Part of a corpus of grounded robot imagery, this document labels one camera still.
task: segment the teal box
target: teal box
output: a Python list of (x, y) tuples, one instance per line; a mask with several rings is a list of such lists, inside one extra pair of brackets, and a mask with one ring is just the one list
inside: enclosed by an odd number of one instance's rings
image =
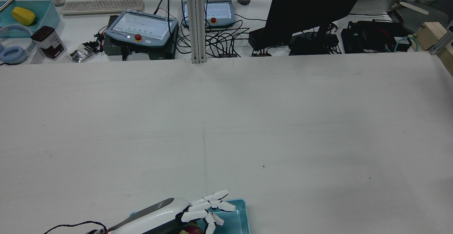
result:
[[(13, 9), (18, 6), (32, 11), (36, 18), (34, 22), (27, 26), (32, 33), (35, 33), (38, 29), (44, 25), (57, 28), (58, 23), (60, 22), (60, 16), (55, 9), (55, 5), (51, 0), (16, 0), (11, 3), (8, 8), (6, 8), (2, 13), (0, 13), (0, 27), (10, 25), (10, 24), (20, 24), (16, 19), (13, 18), (11, 12)], [(24, 31), (12, 30), (7, 34), (1, 35), (2, 38), (29, 38)]]

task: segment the desk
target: desk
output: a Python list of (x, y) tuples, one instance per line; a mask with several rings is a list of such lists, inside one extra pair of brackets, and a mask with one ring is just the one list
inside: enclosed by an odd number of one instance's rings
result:
[[(157, 7), (157, 3), (160, 0), (145, 0), (145, 8), (144, 12), (153, 13)], [(243, 6), (238, 4), (236, 0), (233, 0), (233, 6), (235, 12), (239, 15), (242, 15), (246, 18), (261, 18), (266, 19), (267, 13), (269, 12), (270, 3), (272, 0), (251, 0), (251, 3), (247, 6)], [(162, 8), (165, 10), (167, 9), (166, 1), (163, 1)], [(178, 21), (182, 21), (181, 15), (181, 0), (170, 0), (170, 13), (178, 18)], [(158, 15), (166, 16), (167, 14), (163, 10), (159, 10), (157, 13)], [(56, 31), (60, 35), (61, 39), (65, 43), (67, 49), (69, 51), (75, 50), (79, 44), (87, 41), (94, 41), (95, 38), (93, 37), (97, 31), (106, 26), (108, 23), (110, 15), (77, 15), (77, 16), (61, 16), (61, 21), (58, 25)], [(372, 18), (376, 19), (390, 19), (387, 15), (383, 16), (375, 16), (375, 17), (367, 17), (367, 16), (347, 16), (344, 19), (339, 21), (335, 21), (335, 24), (338, 25), (340, 28), (337, 32), (338, 36), (340, 36), (340, 32), (342, 28), (347, 28), (349, 21), (360, 21), (360, 20), (370, 20)], [(259, 29), (264, 27), (264, 21), (251, 21), (251, 20), (244, 20), (244, 27), (249, 27), (250, 30)], [(23, 40), (24, 45), (28, 43), (27, 40)], [(250, 56), (252, 52), (252, 48), (248, 44), (247, 40), (236, 40), (235, 42), (235, 49), (238, 53), (243, 56)], [(271, 49), (270, 53), (274, 56), (278, 55), (288, 55), (289, 48), (279, 48)], [(41, 57), (36, 63), (53, 63), (54, 61), (49, 59), (43, 59)], [(182, 55), (177, 52), (176, 58), (191, 58), (190, 54)], [(148, 60), (149, 57), (146, 53), (133, 53), (132, 55), (128, 56), (128, 60)], [(30, 63), (32, 58), (28, 58), (25, 63)], [(103, 62), (103, 61), (120, 61), (121, 56), (107, 56), (104, 53), (99, 53), (95, 56), (95, 58), (87, 60), (88, 62)], [(61, 57), (56, 63), (67, 63), (70, 62), (68, 58)]]
[(427, 52), (2, 66), (0, 229), (228, 188), (252, 234), (450, 234), (452, 95)]

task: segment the robot finger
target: robot finger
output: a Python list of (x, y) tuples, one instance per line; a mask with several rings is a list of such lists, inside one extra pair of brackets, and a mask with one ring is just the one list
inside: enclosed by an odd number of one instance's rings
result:
[(228, 203), (226, 201), (221, 201), (219, 202), (219, 204), (217, 205), (217, 207), (222, 210), (222, 211), (228, 211), (228, 212), (231, 212), (231, 211), (234, 211), (236, 210), (236, 206), (231, 204), (231, 203)]
[(209, 201), (207, 201), (207, 200), (202, 200), (202, 201), (190, 204), (190, 209), (191, 210), (194, 210), (194, 209), (208, 209), (210, 207), (211, 207), (211, 203), (209, 203)]
[(212, 218), (214, 218), (214, 221), (217, 225), (220, 225), (222, 226), (223, 223), (225, 222), (222, 218), (220, 218), (218, 215), (216, 215), (215, 213), (211, 213), (211, 216)]
[(216, 229), (215, 223), (206, 224), (206, 229), (204, 230), (204, 234), (213, 234)]
[(208, 195), (206, 197), (203, 197), (205, 200), (221, 200), (223, 198), (225, 198), (227, 195), (228, 195), (228, 190), (227, 189), (224, 189), (224, 190), (221, 190), (219, 192), (214, 192), (213, 194), (211, 195)]
[(207, 216), (208, 216), (208, 213), (204, 209), (190, 210), (190, 208), (189, 208), (189, 211), (187, 211), (186, 213), (183, 213), (183, 215), (181, 216), (181, 221), (188, 223), (192, 220), (205, 218)]

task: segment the white keyboard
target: white keyboard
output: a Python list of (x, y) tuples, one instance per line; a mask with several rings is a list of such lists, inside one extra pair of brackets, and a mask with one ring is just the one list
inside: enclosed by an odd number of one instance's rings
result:
[(143, 0), (92, 0), (66, 2), (60, 10), (62, 15), (95, 15), (98, 13), (121, 13), (125, 9), (142, 11)]

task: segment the robotic hand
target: robotic hand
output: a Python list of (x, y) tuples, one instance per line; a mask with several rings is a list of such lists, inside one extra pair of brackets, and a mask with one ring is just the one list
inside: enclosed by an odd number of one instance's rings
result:
[[(108, 229), (108, 234), (178, 234), (188, 222), (203, 219), (205, 234), (213, 234), (216, 225), (224, 221), (208, 209), (234, 211), (236, 206), (224, 200), (228, 190), (214, 192), (202, 199), (189, 202), (182, 198), (168, 198), (132, 214), (126, 220)], [(104, 230), (88, 234), (105, 234)]]
[(198, 219), (204, 219), (207, 227), (204, 231), (205, 234), (213, 234), (216, 229), (216, 225), (222, 226), (224, 220), (217, 215), (211, 213), (208, 208), (220, 209), (222, 211), (234, 211), (236, 206), (223, 201), (221, 199), (228, 195), (228, 190), (222, 190), (220, 192), (214, 192), (212, 195), (203, 197), (199, 200), (190, 203), (187, 212), (183, 213), (181, 221), (190, 222)]

